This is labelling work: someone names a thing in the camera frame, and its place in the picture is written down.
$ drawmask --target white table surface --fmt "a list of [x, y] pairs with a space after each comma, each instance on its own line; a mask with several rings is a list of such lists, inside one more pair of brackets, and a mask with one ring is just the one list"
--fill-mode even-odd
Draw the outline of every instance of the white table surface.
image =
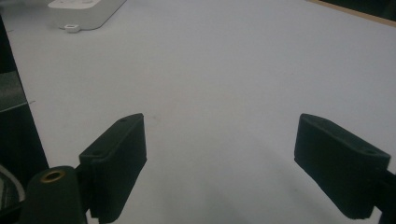
[[304, 0], [128, 0], [75, 35], [45, 6], [3, 19], [50, 166], [145, 115], [116, 223], [378, 222], [344, 217], [293, 150], [309, 113], [396, 156], [396, 28]]

